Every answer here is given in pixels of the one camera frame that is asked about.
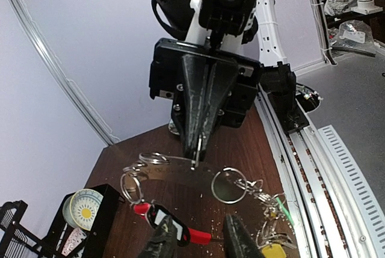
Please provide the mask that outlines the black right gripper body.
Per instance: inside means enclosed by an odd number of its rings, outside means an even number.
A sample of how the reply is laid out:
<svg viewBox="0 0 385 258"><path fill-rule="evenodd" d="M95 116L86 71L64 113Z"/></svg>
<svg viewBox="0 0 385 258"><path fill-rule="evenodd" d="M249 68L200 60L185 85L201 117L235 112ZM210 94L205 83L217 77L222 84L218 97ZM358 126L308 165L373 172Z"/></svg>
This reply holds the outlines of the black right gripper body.
<svg viewBox="0 0 385 258"><path fill-rule="evenodd" d="M150 97L170 99L173 105L179 105L177 116L171 120L174 121L180 134L184 124L181 58L185 54L205 57L209 61L234 61L237 64L236 82L221 109L222 114L217 119L215 129L219 126L239 128L256 97L257 85L262 76L261 63L239 54L219 49L214 51L208 42L203 46L170 38L161 38L156 42L150 65Z"/></svg>

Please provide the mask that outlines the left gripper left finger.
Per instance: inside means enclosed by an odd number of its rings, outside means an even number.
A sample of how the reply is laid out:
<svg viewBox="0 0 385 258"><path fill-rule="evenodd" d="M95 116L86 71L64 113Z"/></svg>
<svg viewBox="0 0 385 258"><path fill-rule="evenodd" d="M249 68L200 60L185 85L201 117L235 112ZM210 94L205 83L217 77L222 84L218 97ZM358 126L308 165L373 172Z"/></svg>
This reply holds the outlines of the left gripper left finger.
<svg viewBox="0 0 385 258"><path fill-rule="evenodd" d="M170 258L174 257L177 248L176 233L174 230L167 230L169 217L163 219L162 224L155 229L154 234L149 238L141 251L141 257Z"/></svg>

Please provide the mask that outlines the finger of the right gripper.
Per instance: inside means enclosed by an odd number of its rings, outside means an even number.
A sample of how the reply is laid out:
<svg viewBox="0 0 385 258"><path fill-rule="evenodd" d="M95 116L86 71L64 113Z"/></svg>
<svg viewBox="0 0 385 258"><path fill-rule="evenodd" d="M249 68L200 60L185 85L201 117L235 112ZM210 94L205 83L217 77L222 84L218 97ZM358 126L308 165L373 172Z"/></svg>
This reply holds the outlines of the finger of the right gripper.
<svg viewBox="0 0 385 258"><path fill-rule="evenodd" d="M181 58L184 102L182 143L187 158L203 158L203 116L211 67L205 57L185 54Z"/></svg>
<svg viewBox="0 0 385 258"><path fill-rule="evenodd" d="M217 61L211 66L200 120L200 161L206 156L206 149L214 131L219 112L233 88L238 76L235 62Z"/></svg>

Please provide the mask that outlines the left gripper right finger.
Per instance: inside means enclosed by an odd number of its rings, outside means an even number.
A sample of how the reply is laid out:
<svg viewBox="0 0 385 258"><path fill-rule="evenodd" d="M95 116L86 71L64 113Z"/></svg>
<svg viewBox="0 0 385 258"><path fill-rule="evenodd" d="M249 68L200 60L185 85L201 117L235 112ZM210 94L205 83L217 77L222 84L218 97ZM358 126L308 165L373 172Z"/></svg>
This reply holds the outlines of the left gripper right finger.
<svg viewBox="0 0 385 258"><path fill-rule="evenodd" d="M261 250L237 215L227 214L223 222L223 246L228 258L263 258Z"/></svg>

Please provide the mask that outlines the large keyring with red handle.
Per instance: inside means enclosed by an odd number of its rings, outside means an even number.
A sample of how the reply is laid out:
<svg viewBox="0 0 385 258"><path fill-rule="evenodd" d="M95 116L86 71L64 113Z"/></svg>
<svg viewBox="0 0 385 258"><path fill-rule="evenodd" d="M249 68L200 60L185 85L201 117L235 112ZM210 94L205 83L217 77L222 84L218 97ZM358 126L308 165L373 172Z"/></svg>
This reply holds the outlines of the large keyring with red handle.
<svg viewBox="0 0 385 258"><path fill-rule="evenodd" d="M117 157L122 167L137 161L140 153L156 151L168 155L179 155L182 148L174 135L159 128L146 132L117 145ZM250 179L263 179L269 193L282 190L279 174L273 161L267 137L262 134L223 132L214 137L207 154L208 162L216 166L234 166ZM170 210L186 225L219 237L224 215L235 213L242 217L249 230L254 230L262 218L261 206L246 200L238 204L225 205L217 201L209 190L201 191L166 180L145 180L142 191L145 200L155 201ZM145 246L153 230L145 220L125 207L119 212L115 223L115 242L110 252L116 257L136 257Z"/></svg>

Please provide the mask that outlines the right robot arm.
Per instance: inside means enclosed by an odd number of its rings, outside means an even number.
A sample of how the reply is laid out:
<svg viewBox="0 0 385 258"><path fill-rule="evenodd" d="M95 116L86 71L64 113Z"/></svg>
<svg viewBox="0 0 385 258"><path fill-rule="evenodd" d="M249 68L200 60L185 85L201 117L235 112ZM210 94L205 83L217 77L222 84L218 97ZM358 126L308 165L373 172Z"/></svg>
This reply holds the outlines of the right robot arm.
<svg viewBox="0 0 385 258"><path fill-rule="evenodd" d="M150 97L172 100L183 156L197 168L220 126L238 128L259 90L286 134L309 122L281 48L274 0L152 0L167 32L154 48Z"/></svg>

